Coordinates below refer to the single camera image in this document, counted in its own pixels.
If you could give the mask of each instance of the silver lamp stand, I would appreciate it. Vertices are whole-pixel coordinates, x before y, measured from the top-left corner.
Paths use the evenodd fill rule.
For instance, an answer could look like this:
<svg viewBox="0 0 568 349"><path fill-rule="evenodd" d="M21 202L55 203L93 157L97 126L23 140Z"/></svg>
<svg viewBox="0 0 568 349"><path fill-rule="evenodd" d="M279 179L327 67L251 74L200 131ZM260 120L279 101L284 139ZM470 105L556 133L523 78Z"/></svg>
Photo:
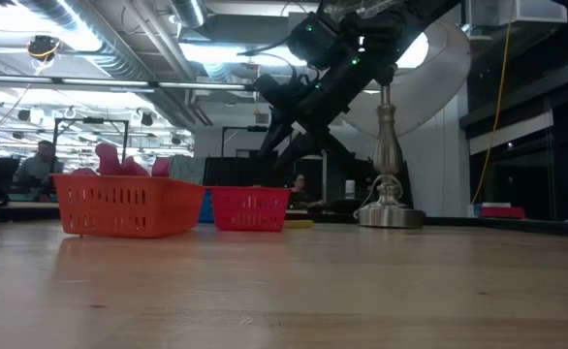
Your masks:
<svg viewBox="0 0 568 349"><path fill-rule="evenodd" d="M395 107L390 98L390 87L381 86L381 105L379 115L379 138L374 149L374 169L379 176L379 200L363 206L358 211L360 225L381 228L422 228L425 214L401 204L403 189L395 175L402 166L402 150L394 129Z"/></svg>

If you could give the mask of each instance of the woman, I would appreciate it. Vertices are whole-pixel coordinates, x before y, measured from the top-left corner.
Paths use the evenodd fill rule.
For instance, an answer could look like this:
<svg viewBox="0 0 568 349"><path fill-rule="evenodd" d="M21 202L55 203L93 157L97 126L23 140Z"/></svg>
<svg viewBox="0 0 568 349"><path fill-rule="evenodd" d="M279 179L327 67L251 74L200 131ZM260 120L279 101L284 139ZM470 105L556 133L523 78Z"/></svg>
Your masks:
<svg viewBox="0 0 568 349"><path fill-rule="evenodd" d="M303 174L296 174L293 181L291 196L288 201L288 206L290 208L311 208L325 204L323 200L312 202L310 197L303 190L303 187L305 187L305 176Z"/></svg>

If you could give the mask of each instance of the red plastic basket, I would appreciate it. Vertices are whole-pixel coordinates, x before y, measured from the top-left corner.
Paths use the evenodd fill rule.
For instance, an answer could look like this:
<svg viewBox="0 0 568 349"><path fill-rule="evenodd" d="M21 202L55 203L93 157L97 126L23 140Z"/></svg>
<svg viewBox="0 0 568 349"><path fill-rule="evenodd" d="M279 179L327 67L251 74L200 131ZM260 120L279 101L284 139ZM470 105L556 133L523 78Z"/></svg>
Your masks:
<svg viewBox="0 0 568 349"><path fill-rule="evenodd" d="M215 226L225 231L279 232L290 189L210 187Z"/></svg>
<svg viewBox="0 0 568 349"><path fill-rule="evenodd" d="M67 234L160 238L194 228L202 185L170 178L55 174Z"/></svg>

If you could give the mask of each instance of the person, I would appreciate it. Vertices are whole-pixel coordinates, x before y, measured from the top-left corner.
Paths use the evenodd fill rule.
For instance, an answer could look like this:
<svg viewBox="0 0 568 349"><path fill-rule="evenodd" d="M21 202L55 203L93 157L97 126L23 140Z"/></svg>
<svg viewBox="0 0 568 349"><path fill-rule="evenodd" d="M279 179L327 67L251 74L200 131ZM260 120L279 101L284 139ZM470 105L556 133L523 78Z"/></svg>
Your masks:
<svg viewBox="0 0 568 349"><path fill-rule="evenodd" d="M312 208L316 206L323 206L325 202L319 200L313 202L310 200L309 195L303 190L305 187L305 176L303 174L296 174L293 181L293 188L289 197L289 207L291 208Z"/></svg>
<svg viewBox="0 0 568 349"><path fill-rule="evenodd" d="M53 172L62 174L64 164L53 156L53 143L40 141L36 154L31 158L25 159L23 164L16 170L13 182L21 184L32 183L32 181L40 181L41 184L49 183L51 161L54 161Z"/></svg>

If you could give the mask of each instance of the wooden table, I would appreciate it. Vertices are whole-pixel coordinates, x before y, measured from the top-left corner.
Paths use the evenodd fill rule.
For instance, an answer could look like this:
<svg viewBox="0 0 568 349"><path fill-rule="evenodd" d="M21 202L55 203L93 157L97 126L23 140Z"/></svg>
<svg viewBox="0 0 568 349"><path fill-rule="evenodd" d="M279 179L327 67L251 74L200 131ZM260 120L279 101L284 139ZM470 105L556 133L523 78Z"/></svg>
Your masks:
<svg viewBox="0 0 568 349"><path fill-rule="evenodd" d="M0 348L568 348L568 238L0 224Z"/></svg>

